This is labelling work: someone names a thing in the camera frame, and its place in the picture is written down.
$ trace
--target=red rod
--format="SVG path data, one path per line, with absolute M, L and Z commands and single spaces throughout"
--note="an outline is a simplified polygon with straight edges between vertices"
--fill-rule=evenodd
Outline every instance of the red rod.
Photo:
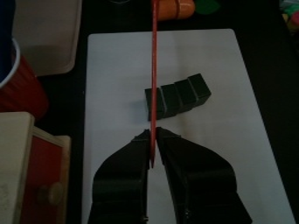
M 150 166 L 154 166 L 154 121 L 156 121 L 156 26 L 157 26 L 157 1 L 153 5 L 153 32 L 152 32 L 152 108 L 150 108 Z

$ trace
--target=dark table surface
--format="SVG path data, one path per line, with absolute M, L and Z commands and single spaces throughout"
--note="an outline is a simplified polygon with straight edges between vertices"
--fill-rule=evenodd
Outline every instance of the dark table surface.
M 277 1 L 219 0 L 211 15 L 158 23 L 158 30 L 231 28 L 237 37 L 248 78 L 263 116 L 293 217 L 299 223 L 299 58 Z M 82 0 L 76 65 L 61 75 L 41 77 L 50 107 L 36 126 L 72 139 L 66 223 L 80 223 L 84 151 L 84 105 L 88 35 L 102 32 L 148 32 L 149 0 L 117 5 Z

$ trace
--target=white cutting board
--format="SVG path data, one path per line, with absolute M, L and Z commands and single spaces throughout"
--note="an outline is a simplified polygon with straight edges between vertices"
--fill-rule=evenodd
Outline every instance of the white cutting board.
M 88 37 L 82 224 L 88 223 L 97 168 L 149 128 L 144 89 L 150 87 L 150 35 L 132 32 Z M 157 86 L 196 73 L 201 73 L 209 86 L 211 98 L 192 111 L 160 120 L 157 126 L 228 160 L 236 172 L 237 194 L 255 224 L 292 224 L 295 219 L 232 30 L 157 33 Z M 174 224 L 157 152 L 148 174 L 148 223 Z

